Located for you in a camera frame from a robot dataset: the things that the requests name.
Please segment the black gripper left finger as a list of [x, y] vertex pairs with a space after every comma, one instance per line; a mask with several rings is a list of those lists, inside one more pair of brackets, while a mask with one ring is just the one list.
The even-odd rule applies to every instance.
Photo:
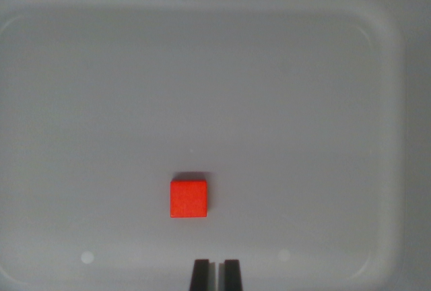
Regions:
[[216, 264], [209, 259], [196, 259], [193, 264], [189, 291], [216, 290]]

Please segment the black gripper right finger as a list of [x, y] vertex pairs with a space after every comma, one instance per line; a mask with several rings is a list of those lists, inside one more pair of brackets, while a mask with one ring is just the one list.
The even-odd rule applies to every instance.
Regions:
[[218, 267], [219, 291], [243, 291], [240, 261], [227, 259]]

